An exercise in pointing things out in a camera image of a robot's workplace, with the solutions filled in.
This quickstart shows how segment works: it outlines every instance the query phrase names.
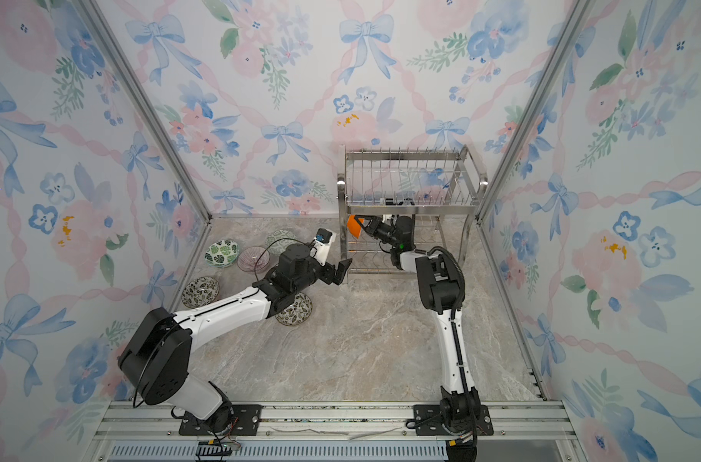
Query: floral wallpaper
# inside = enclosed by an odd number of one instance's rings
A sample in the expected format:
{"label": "floral wallpaper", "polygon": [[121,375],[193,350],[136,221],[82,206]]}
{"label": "floral wallpaper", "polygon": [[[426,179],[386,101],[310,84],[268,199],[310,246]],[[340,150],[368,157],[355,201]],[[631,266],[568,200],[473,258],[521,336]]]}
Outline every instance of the floral wallpaper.
{"label": "floral wallpaper", "polygon": [[341,144],[468,143],[493,174],[571,3],[98,5],[208,207],[282,215],[337,213]]}
{"label": "floral wallpaper", "polygon": [[78,460],[204,221],[64,0],[0,0],[0,461]]}
{"label": "floral wallpaper", "polygon": [[595,2],[485,232],[589,460],[701,460],[701,1]]}

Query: orange object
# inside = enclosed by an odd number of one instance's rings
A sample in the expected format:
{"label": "orange object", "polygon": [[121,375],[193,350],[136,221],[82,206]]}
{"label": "orange object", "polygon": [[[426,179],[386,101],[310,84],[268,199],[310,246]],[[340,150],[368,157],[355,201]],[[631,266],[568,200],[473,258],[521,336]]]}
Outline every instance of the orange object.
{"label": "orange object", "polygon": [[361,226],[356,221],[356,216],[351,215],[348,217],[348,231],[356,237],[356,239],[361,237]]}

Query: robotic arm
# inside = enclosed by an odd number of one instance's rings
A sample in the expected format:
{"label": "robotic arm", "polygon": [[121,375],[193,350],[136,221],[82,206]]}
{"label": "robotic arm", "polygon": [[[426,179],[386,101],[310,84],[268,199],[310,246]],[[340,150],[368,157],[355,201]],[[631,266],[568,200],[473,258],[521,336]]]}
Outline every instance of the robotic arm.
{"label": "robotic arm", "polygon": [[281,313],[318,280],[340,285],[353,260],[343,260],[337,269],[326,262],[334,240],[332,232],[320,228],[312,243],[289,245],[262,280],[234,296],[176,313],[151,310],[118,360],[143,402],[168,401],[203,420],[215,434],[228,430],[232,403],[215,384],[189,374],[189,355],[230,330]]}
{"label": "robotic arm", "polygon": [[461,306],[466,296],[466,282],[461,268],[443,247],[434,247],[429,251],[416,248],[414,217],[397,216],[385,220],[382,217],[356,215],[354,219],[368,235],[392,246],[392,264],[402,271],[417,274],[422,305],[436,312],[438,343],[443,359],[442,423],[454,435],[471,432],[463,438],[463,442],[473,440],[475,446],[475,425],[481,417],[482,405],[469,371],[461,336]]}

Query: stainless steel rack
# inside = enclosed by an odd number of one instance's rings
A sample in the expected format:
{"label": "stainless steel rack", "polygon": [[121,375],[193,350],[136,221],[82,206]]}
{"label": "stainless steel rack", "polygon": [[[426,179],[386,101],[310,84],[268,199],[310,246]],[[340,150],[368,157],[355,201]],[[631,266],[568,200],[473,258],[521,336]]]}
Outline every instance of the stainless steel rack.
{"label": "stainless steel rack", "polygon": [[[458,261],[466,260],[469,232],[489,184],[478,153],[468,146],[461,151],[387,149],[347,151],[338,172],[341,258],[353,258],[350,274],[405,273],[391,265],[377,241],[348,232],[350,215],[415,215],[416,245],[447,248],[441,220],[465,215]],[[469,172],[475,174],[472,182]]]}

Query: metal corner post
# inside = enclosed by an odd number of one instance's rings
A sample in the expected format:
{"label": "metal corner post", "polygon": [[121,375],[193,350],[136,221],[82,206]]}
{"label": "metal corner post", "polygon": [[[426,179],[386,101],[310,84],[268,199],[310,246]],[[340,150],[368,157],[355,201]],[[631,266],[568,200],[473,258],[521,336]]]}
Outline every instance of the metal corner post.
{"label": "metal corner post", "polygon": [[133,101],[135,108],[143,117],[146,127],[155,137],[161,152],[164,153],[167,162],[184,188],[184,192],[189,199],[191,199],[202,219],[208,222],[211,215],[207,204],[202,199],[192,178],[189,176],[186,166],[179,157],[179,153],[173,149],[166,129],[159,121],[159,116],[156,114],[150,99],[146,96],[145,90],[135,77],[135,71],[132,66],[130,66],[130,62],[127,58],[125,58],[122,47],[120,47],[119,42],[117,42],[107,20],[99,9],[99,5],[97,5],[97,0],[74,0],[73,4],[77,8],[84,23],[86,23],[86,26],[96,37],[107,60],[114,66],[117,76],[121,79],[127,94]]}
{"label": "metal corner post", "polygon": [[594,0],[574,1],[574,7],[563,23],[563,31],[558,38],[558,43],[556,43],[553,52],[543,68],[540,82],[538,82],[538,85],[535,87],[535,90],[532,92],[525,106],[525,110],[522,114],[522,122],[515,129],[507,152],[504,154],[499,168],[494,172],[493,179],[489,182],[489,189],[486,191],[484,201],[481,204],[479,223],[481,223],[484,217],[489,213],[494,205],[494,201],[497,199],[499,191],[502,190],[507,180],[507,174],[512,169],[514,162],[517,160],[517,155],[525,145],[527,135],[530,133],[532,126],[535,125],[542,107],[546,104],[546,100],[549,97],[555,80],[561,72],[561,69],[563,69],[564,63],[574,50],[574,45],[579,37],[579,33],[584,28],[584,23],[586,23],[589,11],[593,5]]}

